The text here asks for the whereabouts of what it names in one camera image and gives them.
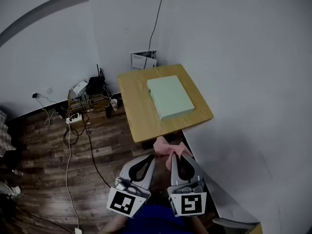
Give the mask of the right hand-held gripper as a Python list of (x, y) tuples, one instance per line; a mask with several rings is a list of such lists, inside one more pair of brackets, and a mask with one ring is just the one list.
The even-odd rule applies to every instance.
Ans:
[(207, 193), (203, 170), (195, 159), (174, 153), (171, 162), (171, 187), (167, 189), (175, 217), (198, 216), (205, 213)]

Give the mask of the white network box cover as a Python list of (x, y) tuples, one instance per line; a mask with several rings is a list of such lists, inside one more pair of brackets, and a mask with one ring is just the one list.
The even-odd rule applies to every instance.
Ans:
[(137, 69), (146, 69), (156, 67), (157, 60), (142, 55), (131, 54), (131, 67)]

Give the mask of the black router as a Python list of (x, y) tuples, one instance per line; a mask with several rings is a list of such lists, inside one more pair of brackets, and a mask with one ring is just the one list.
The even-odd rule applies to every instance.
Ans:
[(88, 85), (86, 87), (86, 94), (97, 95), (100, 94), (103, 90), (103, 86), (105, 85), (105, 77), (103, 75), (102, 69), (97, 65), (97, 77), (91, 77), (89, 79)]

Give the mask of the recessed wall network box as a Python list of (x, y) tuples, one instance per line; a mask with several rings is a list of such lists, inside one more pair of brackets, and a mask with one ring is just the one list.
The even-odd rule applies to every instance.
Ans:
[(142, 55), (145, 57), (156, 59), (156, 50), (154, 50), (154, 51), (143, 51), (143, 52), (132, 52), (132, 53), (130, 53), (130, 67), (131, 67), (131, 54), (137, 54), (137, 55)]

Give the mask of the wooden crate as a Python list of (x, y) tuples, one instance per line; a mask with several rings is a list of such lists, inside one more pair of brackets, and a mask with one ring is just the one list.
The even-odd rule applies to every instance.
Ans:
[(84, 94), (80, 97), (68, 97), (68, 113), (77, 112), (101, 112), (109, 106), (109, 100), (101, 95), (89, 96)]

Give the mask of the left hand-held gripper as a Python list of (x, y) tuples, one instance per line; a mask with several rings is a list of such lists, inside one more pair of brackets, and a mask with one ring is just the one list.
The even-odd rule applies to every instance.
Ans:
[(156, 158), (154, 155), (138, 156), (128, 161), (110, 188), (106, 208), (120, 215), (134, 218), (151, 196), (149, 191)]

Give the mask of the person's blue shirt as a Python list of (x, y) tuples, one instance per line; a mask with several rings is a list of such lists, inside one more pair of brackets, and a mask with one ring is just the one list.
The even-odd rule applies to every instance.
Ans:
[(127, 221), (120, 234), (193, 234), (169, 207), (146, 205)]

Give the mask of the person's left forearm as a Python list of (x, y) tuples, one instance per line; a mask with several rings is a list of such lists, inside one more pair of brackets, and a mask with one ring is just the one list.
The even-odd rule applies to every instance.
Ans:
[(112, 219), (105, 224), (98, 234), (114, 234), (124, 228), (129, 220), (129, 217), (115, 214)]

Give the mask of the light green board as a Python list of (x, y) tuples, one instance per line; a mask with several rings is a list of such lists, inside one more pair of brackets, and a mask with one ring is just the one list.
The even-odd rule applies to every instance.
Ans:
[(177, 76), (149, 79), (147, 87), (161, 121), (191, 113), (195, 109)]

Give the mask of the white power strip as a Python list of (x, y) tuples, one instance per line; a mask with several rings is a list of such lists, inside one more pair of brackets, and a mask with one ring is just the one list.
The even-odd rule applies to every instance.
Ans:
[(80, 113), (75, 113), (66, 119), (67, 124), (73, 124), (82, 121), (82, 115)]

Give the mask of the pink cloth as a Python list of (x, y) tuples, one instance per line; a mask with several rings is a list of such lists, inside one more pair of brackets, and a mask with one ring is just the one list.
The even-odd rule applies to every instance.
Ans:
[(153, 147), (156, 155), (168, 156), (165, 164), (166, 168), (169, 171), (171, 170), (173, 154), (176, 154), (179, 159), (181, 158), (182, 154), (186, 154), (190, 157), (193, 157), (193, 154), (190, 152), (190, 150), (183, 142), (180, 142), (178, 145), (174, 144), (172, 145), (169, 144), (169, 142), (163, 136), (159, 136), (156, 139), (155, 143), (153, 144)]

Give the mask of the white router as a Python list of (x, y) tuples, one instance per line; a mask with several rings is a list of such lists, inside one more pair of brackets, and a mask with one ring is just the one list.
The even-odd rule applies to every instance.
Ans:
[(82, 81), (78, 85), (76, 85), (75, 87), (72, 87), (72, 90), (78, 96), (86, 90), (87, 85), (88, 85), (87, 82)]

